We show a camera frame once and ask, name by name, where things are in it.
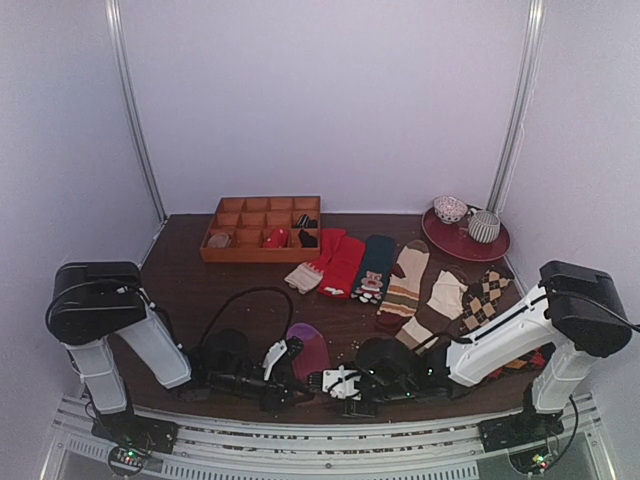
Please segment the cream red-trim sock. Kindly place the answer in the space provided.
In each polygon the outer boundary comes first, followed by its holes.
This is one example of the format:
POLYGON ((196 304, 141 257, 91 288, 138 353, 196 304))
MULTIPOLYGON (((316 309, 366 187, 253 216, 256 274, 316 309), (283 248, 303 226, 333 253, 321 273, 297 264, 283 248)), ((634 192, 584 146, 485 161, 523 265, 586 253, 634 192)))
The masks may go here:
POLYGON ((289 273, 284 281, 290 288, 304 295, 320 284, 323 275, 322 270, 317 269, 309 262, 304 262, 289 273))

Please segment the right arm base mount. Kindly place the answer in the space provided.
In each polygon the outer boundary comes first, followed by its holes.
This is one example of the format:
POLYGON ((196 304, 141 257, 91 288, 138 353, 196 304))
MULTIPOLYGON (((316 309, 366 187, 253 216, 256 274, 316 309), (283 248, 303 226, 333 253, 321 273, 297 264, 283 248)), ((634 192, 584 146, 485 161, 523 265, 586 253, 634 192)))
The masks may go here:
POLYGON ((478 424, 480 440, 485 452, 519 447, 542 441, 564 432, 560 412, 539 414, 522 411, 518 414, 484 420, 478 424))

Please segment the cream brown short sock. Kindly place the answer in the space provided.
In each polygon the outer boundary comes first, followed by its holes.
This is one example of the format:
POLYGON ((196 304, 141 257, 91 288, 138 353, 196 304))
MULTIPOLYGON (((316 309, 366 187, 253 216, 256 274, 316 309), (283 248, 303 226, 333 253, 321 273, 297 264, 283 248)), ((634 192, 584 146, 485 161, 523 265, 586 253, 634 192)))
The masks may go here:
POLYGON ((468 286, 453 273, 441 270, 426 305, 437 313, 455 320, 463 313, 462 300, 468 286))

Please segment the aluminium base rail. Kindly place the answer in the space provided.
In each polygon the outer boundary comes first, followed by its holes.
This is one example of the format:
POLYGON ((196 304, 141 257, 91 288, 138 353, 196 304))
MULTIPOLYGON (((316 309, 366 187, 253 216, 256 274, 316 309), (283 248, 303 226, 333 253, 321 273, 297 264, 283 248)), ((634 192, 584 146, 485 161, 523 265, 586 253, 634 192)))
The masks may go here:
POLYGON ((170 454, 155 453, 136 479, 520 479, 520 453, 543 446, 563 451, 545 479, 617 479, 619 473, 591 395, 564 410, 564 433, 550 441, 490 452, 478 427, 489 415, 347 425, 252 423, 137 413, 174 421, 170 454))

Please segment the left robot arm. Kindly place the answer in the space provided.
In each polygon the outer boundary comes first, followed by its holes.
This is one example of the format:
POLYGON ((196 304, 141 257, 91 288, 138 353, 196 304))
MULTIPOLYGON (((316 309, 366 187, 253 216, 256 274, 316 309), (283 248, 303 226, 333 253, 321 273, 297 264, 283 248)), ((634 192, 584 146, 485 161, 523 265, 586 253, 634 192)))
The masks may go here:
POLYGON ((123 444, 137 442, 144 424, 130 410, 131 397, 109 344, 123 340, 156 381, 184 402, 204 402, 215 392, 255 398, 264 411, 313 399, 293 362, 304 344, 281 334, 259 362, 251 360, 241 331, 207 325, 196 346, 177 339, 168 312, 145 291, 132 262, 72 262, 54 276, 45 313, 47 330, 64 346, 96 413, 123 444))

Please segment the left aluminium frame post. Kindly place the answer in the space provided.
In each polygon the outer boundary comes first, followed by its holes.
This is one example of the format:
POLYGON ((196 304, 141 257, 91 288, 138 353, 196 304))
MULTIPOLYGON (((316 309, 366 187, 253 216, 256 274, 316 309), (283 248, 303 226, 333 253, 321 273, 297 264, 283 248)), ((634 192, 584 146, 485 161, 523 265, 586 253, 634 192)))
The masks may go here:
POLYGON ((125 32, 122 24, 121 6, 117 0, 105 1, 107 26, 118 70, 120 87, 125 105, 125 116, 137 162, 140 166, 146 190, 150 196, 155 215, 164 224, 168 215, 151 164, 147 142, 136 102, 133 79, 126 50, 125 32))

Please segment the black striped sock in tray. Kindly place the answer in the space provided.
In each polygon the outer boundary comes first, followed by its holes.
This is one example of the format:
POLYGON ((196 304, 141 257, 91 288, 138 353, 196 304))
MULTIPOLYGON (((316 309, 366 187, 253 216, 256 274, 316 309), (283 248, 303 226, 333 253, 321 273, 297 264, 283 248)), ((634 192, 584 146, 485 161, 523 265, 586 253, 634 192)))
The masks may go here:
POLYGON ((301 215, 293 225, 294 229, 317 229, 318 220, 308 214, 301 215))

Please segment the green reindeer sock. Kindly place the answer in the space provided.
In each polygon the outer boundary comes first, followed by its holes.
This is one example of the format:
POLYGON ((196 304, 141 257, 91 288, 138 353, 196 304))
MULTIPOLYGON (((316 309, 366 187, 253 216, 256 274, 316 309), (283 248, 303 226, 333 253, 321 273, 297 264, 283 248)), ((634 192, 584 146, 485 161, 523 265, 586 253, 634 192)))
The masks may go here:
POLYGON ((387 291, 394 262, 395 241, 385 235, 370 235, 353 284, 351 298, 362 303, 379 304, 387 291))

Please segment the beige sock in tray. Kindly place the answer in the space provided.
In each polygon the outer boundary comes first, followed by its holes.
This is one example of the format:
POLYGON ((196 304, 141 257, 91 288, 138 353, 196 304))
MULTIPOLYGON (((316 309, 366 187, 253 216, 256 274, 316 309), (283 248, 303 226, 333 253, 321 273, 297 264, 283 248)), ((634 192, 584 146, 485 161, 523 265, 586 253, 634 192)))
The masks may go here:
POLYGON ((231 245, 232 238, 227 232, 217 232, 211 235, 206 246, 212 249, 228 248, 231 245))

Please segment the argyle beige brown sock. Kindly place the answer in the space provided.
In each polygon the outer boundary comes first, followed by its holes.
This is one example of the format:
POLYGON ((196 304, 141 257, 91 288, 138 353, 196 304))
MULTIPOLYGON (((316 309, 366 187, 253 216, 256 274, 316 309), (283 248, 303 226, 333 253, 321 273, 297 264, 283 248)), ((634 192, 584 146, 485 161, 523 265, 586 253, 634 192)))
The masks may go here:
POLYGON ((471 333, 496 317, 498 302, 513 279, 510 270, 492 266, 468 287, 462 298, 460 335, 471 333))

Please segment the cream striped sock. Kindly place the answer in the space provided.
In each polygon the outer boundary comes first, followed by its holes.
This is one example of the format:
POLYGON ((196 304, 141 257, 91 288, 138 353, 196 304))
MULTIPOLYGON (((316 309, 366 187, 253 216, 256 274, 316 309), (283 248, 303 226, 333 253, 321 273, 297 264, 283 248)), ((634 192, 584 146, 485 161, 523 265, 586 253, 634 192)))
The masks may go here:
POLYGON ((429 258, 429 248, 422 240, 412 240, 400 251, 377 311, 375 328, 378 332, 395 335, 415 315, 429 258))

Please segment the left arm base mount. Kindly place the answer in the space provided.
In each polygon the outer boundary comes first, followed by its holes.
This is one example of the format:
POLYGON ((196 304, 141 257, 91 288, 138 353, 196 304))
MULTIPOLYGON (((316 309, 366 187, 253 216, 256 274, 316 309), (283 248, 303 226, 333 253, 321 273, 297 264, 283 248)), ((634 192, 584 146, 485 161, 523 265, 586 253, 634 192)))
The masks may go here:
POLYGON ((120 420, 99 417, 93 421, 91 434, 124 448, 171 454, 178 436, 178 424, 136 414, 120 420))

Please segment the striped grey cup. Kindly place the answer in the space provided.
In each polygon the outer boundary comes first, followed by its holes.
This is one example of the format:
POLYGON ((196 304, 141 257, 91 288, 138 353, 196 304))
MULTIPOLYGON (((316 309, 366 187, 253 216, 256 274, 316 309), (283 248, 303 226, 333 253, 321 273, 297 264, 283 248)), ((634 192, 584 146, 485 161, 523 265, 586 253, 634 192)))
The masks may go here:
POLYGON ((501 229, 501 221, 497 215, 487 210, 470 209, 468 219, 469 236, 481 244, 494 242, 501 229))

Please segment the magenta purple ribbed sock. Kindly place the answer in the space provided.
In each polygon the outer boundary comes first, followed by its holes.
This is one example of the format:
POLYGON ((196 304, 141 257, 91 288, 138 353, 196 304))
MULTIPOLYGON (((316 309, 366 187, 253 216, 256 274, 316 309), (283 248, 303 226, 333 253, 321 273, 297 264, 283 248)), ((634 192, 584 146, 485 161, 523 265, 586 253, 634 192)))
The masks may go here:
POLYGON ((329 352, 324 336, 312 325, 296 323, 286 334, 287 339, 298 338, 304 344, 302 352, 293 360, 296 378, 306 383, 308 376, 331 368, 329 352))

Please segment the black rolled sock in tray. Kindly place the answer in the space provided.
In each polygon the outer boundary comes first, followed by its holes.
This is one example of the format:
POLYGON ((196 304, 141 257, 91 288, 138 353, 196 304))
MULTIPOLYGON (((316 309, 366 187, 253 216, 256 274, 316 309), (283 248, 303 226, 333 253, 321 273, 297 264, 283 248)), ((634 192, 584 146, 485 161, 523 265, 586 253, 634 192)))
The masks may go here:
POLYGON ((298 234, 299 241, 303 248, 317 248, 318 239, 308 231, 301 229, 298 234))

